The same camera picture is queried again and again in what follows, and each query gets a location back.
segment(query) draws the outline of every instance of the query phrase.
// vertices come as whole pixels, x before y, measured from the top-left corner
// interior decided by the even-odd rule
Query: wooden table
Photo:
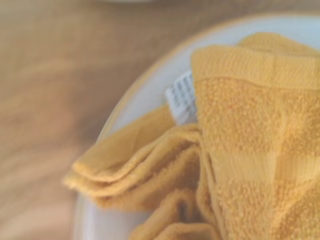
[[[0,239],[67,240],[76,194],[61,185],[130,84],[213,24],[314,11],[318,0],[0,2]]]

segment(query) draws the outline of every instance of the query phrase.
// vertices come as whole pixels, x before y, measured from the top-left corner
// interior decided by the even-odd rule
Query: terry cloth towel
[[[74,167],[65,182],[101,206],[130,211],[166,209],[167,201],[160,204],[166,196],[196,191],[200,220],[163,218],[160,233],[140,227],[133,237],[202,239],[203,232],[205,239],[224,240],[314,237],[318,215],[312,211],[306,217],[309,208],[300,215],[297,206],[317,209],[317,143],[308,144],[318,136],[316,114],[309,109],[317,111],[317,84],[310,83],[317,78],[317,60],[312,48],[271,33],[250,36],[237,47],[199,49],[192,58],[198,125],[174,127],[112,164],[99,154],[110,143],[95,146],[74,164],[85,166],[83,172],[91,166],[90,174]],[[307,93],[314,93],[313,101]],[[310,124],[312,137],[306,133]],[[304,155],[294,152],[302,150]],[[176,213],[181,217],[184,211]]]

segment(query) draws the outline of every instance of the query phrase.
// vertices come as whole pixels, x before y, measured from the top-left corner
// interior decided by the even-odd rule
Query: white bowl
[[[190,70],[190,55],[196,48],[211,44],[234,45],[256,32],[279,33],[320,49],[320,17],[317,16],[254,16],[214,26],[178,45],[138,78],[113,110],[99,138],[163,105],[165,88]],[[99,209],[80,195],[74,239],[127,240],[130,232],[148,216],[149,213]]]

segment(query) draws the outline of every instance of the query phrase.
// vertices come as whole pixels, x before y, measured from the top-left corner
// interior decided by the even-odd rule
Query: folded towel
[[[115,133],[77,160],[65,183],[103,207],[156,209],[131,239],[315,239],[318,59],[272,33],[199,49],[192,56],[198,124],[170,129],[163,107],[163,128],[149,137],[144,127],[139,144],[129,130]],[[122,138],[134,146],[128,152]],[[174,209],[193,209],[187,195],[198,214],[186,222]]]
[[[320,237],[319,54],[210,46],[192,56],[224,240]]]

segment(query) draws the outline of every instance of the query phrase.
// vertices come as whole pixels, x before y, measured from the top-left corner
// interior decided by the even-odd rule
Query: white label
[[[192,72],[188,71],[164,92],[171,114],[178,125],[196,123],[197,107]]]

